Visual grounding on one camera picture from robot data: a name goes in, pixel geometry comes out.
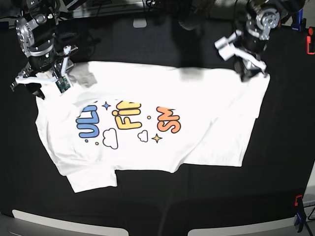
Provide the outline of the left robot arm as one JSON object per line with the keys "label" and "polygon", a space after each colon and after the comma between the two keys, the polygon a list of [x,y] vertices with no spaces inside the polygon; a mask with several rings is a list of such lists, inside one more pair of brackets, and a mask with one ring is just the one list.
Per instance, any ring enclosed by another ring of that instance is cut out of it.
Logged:
{"label": "left robot arm", "polygon": [[246,22],[237,34],[234,45],[261,62],[271,30],[302,10],[304,0],[250,0],[246,5]]}

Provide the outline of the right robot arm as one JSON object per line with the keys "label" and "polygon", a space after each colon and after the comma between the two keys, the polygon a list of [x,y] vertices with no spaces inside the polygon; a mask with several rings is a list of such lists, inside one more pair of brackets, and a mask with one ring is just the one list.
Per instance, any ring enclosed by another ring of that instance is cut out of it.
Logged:
{"label": "right robot arm", "polygon": [[44,99],[42,85],[56,85],[60,93],[72,87],[68,71],[74,64],[70,56],[78,51],[78,47],[65,45],[61,50],[56,49],[61,41],[56,33],[60,14],[58,0],[22,1],[21,16],[14,27],[28,63],[11,84],[12,90],[24,85],[30,93]]}

